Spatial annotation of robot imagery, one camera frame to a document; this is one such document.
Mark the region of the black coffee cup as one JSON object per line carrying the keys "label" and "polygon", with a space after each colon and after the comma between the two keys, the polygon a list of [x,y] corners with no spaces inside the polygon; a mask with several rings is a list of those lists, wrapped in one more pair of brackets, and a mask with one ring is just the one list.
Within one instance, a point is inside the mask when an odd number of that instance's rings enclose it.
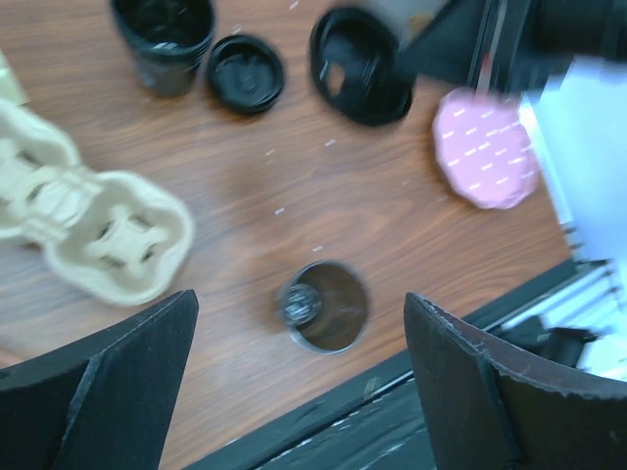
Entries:
{"label": "black coffee cup", "polygon": [[275,308],[291,339],[320,354],[350,349],[370,317],[365,283],[337,259],[318,260],[300,269],[278,288]]}

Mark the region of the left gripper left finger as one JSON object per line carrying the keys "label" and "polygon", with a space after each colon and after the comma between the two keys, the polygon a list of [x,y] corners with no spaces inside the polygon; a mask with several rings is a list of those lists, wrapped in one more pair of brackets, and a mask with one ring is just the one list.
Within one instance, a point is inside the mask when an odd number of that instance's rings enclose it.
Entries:
{"label": "left gripper left finger", "polygon": [[2,468],[158,468],[198,312],[181,291],[2,369]]}

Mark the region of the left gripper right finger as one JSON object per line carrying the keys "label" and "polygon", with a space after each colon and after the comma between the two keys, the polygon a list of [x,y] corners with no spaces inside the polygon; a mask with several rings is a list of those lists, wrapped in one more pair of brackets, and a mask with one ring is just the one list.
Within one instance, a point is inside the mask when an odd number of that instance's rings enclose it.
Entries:
{"label": "left gripper right finger", "polygon": [[625,468],[625,383],[522,350],[417,294],[404,321],[437,468]]}

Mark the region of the stack of black cups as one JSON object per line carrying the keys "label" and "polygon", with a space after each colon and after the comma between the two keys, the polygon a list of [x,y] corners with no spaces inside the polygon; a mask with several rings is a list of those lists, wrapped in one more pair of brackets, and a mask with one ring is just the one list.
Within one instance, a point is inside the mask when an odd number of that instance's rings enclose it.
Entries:
{"label": "stack of black cups", "polygon": [[113,0],[109,6],[142,85],[161,97],[188,93],[213,41],[214,2]]}

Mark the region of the cardboard cup carrier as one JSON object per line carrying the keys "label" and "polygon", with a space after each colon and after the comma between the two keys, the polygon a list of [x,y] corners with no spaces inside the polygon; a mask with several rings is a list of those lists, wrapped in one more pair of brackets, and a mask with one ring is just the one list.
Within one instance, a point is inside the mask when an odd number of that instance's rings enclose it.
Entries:
{"label": "cardboard cup carrier", "polygon": [[2,240],[38,245],[57,275],[105,303],[139,306],[168,289],[194,231],[170,192],[90,169],[66,132],[2,100]]}

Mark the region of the black coffee lid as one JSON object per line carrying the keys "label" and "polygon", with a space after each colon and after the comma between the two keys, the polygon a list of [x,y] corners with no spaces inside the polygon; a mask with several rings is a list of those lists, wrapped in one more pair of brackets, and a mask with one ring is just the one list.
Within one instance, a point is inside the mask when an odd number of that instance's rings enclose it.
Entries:
{"label": "black coffee lid", "polygon": [[313,26],[310,70],[313,85],[326,103],[344,117],[376,127],[408,114],[412,87],[387,81],[400,49],[396,34],[361,4],[340,4]]}

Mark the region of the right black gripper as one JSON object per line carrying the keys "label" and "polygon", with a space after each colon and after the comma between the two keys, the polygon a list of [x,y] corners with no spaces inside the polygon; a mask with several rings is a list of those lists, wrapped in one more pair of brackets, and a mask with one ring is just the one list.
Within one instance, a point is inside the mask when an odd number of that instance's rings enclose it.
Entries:
{"label": "right black gripper", "polygon": [[578,57],[625,62],[625,2],[450,1],[397,53],[391,76],[522,93],[565,75]]}

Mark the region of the pink dotted plate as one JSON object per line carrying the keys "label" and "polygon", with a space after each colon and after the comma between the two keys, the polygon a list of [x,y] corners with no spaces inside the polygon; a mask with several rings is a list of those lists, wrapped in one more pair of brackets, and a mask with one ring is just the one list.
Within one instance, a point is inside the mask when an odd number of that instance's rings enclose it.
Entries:
{"label": "pink dotted plate", "polygon": [[435,159],[451,189],[483,210],[517,206],[536,188],[539,166],[519,100],[458,88],[432,123]]}

